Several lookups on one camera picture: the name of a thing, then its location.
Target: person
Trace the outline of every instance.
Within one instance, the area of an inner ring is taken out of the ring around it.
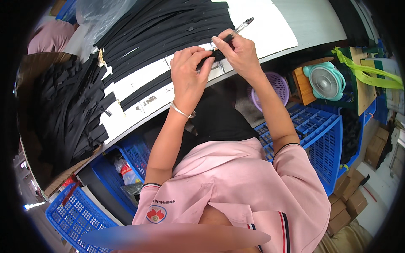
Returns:
[[[69,22],[59,19],[45,22],[32,35],[28,44],[28,54],[63,51],[76,28]]]
[[[245,227],[271,240],[243,252],[312,252],[328,226],[328,196],[260,67],[254,42],[238,34],[231,44],[224,42],[231,31],[212,41],[258,95],[273,139],[273,163],[266,161],[258,133],[242,114],[205,90],[214,57],[199,73],[196,66],[212,52],[178,51],[171,60],[175,98],[151,149],[132,224]],[[193,145],[184,138],[189,115],[195,115],[191,122],[198,133]]]

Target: purple basket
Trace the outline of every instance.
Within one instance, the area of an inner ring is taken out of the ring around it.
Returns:
[[[266,72],[266,77],[269,80],[271,86],[273,87],[274,91],[276,94],[279,96],[280,100],[283,102],[284,106],[287,105],[288,98],[289,98],[289,92],[288,92],[288,85],[287,82],[284,80],[282,76],[280,76],[277,73],[274,72]],[[255,90],[249,86],[247,88],[247,94],[250,99],[250,101],[253,102],[253,104],[256,106],[259,111],[262,111],[262,107],[260,105],[259,98],[256,95]]]

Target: small fan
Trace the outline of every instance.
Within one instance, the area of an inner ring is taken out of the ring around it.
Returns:
[[[330,62],[324,62],[303,68],[309,78],[312,93],[316,98],[338,101],[343,96],[346,82],[343,75]]]

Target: pink polo shirt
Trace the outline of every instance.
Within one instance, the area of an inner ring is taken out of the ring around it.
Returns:
[[[198,223],[207,204],[234,226],[270,235],[260,247],[264,253],[312,252],[330,214],[328,196],[300,145],[283,147],[271,164],[251,138],[193,148],[173,178],[144,185],[132,224]]]
[[[75,33],[72,24],[62,20],[50,20],[37,28],[35,35],[28,44],[28,54],[42,52],[61,52]]]

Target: pen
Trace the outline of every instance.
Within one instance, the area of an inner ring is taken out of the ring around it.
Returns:
[[[228,35],[225,37],[224,41],[225,41],[226,43],[229,43],[229,42],[233,39],[234,34],[238,34],[240,31],[242,31],[246,26],[248,26],[248,25],[253,21],[253,19],[254,19],[254,18],[251,17],[250,19],[248,19],[248,20],[246,20],[245,22],[243,22],[240,26],[238,26],[238,28],[236,28],[235,30],[233,30],[233,32],[231,32],[230,34],[228,34]]]

